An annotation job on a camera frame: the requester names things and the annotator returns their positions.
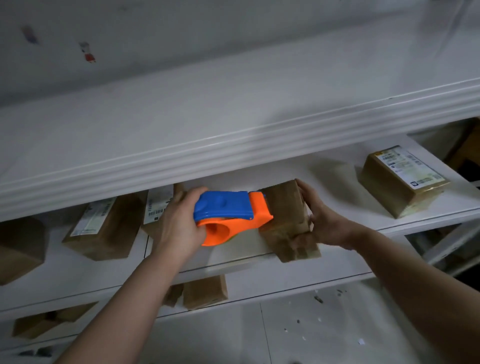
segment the person's left hand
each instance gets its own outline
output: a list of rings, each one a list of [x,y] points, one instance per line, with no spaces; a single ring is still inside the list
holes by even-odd
[[[206,187],[197,187],[187,193],[175,193],[160,218],[152,255],[167,252],[172,259],[184,263],[203,244],[206,238],[205,226],[197,227],[193,220],[193,210],[205,191]]]

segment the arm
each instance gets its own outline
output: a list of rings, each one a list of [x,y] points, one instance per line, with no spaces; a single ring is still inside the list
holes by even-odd
[[[453,363],[480,363],[480,292],[428,265],[377,231],[350,221],[323,204],[297,180],[313,213],[306,241],[356,250],[390,292],[415,328]]]
[[[170,284],[204,242],[205,227],[193,221],[193,208],[206,188],[178,193],[161,218],[152,253],[109,303],[56,361],[57,364],[137,361]]]

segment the floor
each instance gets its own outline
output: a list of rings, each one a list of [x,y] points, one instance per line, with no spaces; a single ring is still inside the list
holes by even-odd
[[[377,280],[160,322],[140,364],[441,363]]]

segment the blue plastic cover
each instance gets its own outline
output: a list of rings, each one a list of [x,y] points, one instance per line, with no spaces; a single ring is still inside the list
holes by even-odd
[[[253,210],[247,191],[206,191],[195,204],[193,219],[243,218],[253,219]]]

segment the hand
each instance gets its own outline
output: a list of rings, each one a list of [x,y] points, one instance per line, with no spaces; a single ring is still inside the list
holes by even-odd
[[[183,190],[175,192],[160,218],[152,255],[167,251],[172,259],[179,259],[183,264],[203,244],[206,238],[205,226],[197,227],[193,220],[193,210],[200,195],[206,190],[206,187],[197,187],[187,193]]]
[[[298,235],[291,242],[292,248],[307,246],[308,243],[323,243],[338,245],[348,250],[354,249],[357,236],[367,228],[337,214],[321,201],[313,187],[299,179],[296,181],[303,199],[312,211],[310,219],[313,230]]]

